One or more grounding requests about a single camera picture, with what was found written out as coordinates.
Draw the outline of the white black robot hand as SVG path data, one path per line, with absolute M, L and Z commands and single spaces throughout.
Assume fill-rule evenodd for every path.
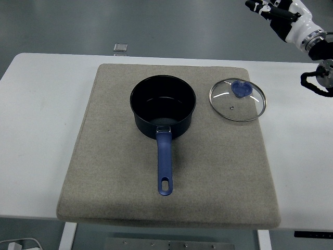
M 245 5 L 267 20 L 280 39 L 298 48 L 318 35 L 325 37 L 302 1 L 246 1 Z

